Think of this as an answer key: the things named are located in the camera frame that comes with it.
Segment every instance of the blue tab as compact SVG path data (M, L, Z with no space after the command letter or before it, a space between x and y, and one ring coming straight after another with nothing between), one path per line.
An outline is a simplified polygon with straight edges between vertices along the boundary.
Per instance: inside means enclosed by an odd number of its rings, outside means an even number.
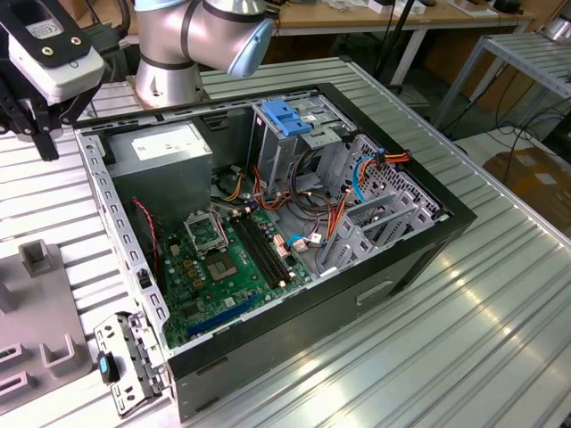
M283 100L266 101L261 104L266 114L278 125L285 136L297 136L310 132L313 127Z
M107 360L105 357L101 357L99 360L99 368L101 368L101 373L105 373L107 371Z

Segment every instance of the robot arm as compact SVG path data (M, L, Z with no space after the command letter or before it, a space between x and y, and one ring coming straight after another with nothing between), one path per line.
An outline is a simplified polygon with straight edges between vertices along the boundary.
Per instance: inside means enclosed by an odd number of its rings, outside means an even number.
M0 134L33 141L44 161L52 140L97 92L103 59L57 0L0 0Z
M261 0L137 0L137 95L152 107L204 97L197 62L243 78L260 66L272 20Z
M261 0L137 0L136 89L153 107L204 98L197 62L246 77L260 66L272 21ZM0 135L28 139L44 161L101 85L104 62L58 0L0 0Z

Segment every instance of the metal table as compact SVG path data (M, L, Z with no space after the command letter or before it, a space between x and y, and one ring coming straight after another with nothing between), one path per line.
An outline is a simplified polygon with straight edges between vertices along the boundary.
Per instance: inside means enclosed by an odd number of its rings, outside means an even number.
M476 98L487 88L504 62L517 68L562 98L571 97L571 78L568 76L571 69L571 45L558 45L547 37L536 33L484 36L478 41L440 104L433 120L433 125L436 128L443 123L452 103L485 51L496 55L498 58L472 94L471 99Z
M571 409L571 242L497 185L359 67L324 59L262 67L236 81L203 74L213 98L330 81L477 215L405 292L209 407L188 425L558 426ZM135 109L107 86L99 114ZM71 135L44 163L30 144L0 140L0 256L43 237L59 243L81 322L131 301ZM178 426L167 398L120 421L93 372L0 416L0 426Z

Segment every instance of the ram slot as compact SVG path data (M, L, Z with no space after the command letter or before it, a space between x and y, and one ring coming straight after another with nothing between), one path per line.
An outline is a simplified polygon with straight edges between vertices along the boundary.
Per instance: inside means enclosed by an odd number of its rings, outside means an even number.
M233 218L231 223L268 285L278 288L281 281L288 282L290 276L255 223L248 218Z

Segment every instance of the green circuit board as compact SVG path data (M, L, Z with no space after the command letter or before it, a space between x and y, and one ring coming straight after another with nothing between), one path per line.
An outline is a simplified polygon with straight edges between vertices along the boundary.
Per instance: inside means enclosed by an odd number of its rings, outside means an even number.
M278 231L266 212L256 210L250 219L262 234L266 234L266 241L277 254L272 238ZM205 333L311 281L305 266L292 255L289 264L284 259L280 260L283 267L294 276L283 287L270 287L229 219L222 218L220 224L228 239L227 250L209 253L202 259L197 256L184 227L159 240L165 254L163 298L169 308L170 318L164 332L170 348L192 340L194 335L189 334L189 328L192 329L193 326L203 328L208 326L209 320L215 322L215 325L202 331ZM193 230L193 234L200 235L201 230ZM174 253L171 248L173 243L177 245ZM216 323L220 317L226 319Z

